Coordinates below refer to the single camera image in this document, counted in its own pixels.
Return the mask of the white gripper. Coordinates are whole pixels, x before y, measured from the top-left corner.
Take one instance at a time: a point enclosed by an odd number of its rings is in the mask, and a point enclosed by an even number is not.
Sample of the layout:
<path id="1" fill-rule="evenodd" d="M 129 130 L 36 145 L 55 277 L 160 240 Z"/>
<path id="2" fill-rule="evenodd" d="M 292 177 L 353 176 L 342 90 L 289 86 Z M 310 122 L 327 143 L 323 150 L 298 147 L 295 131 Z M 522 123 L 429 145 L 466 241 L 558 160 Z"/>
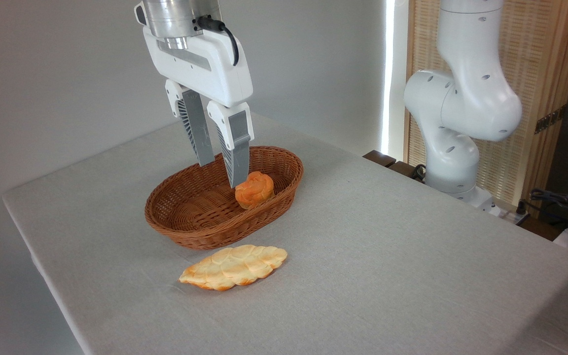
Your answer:
<path id="1" fill-rule="evenodd" d="M 172 114 L 182 123 L 199 166 L 215 160 L 201 94 L 212 100 L 207 111 L 217 127 L 228 182 L 231 188 L 245 182 L 254 130 L 244 102 L 254 88 L 239 39 L 220 29 L 219 3 L 140 2 L 135 16 L 155 68 L 167 78 Z"/>

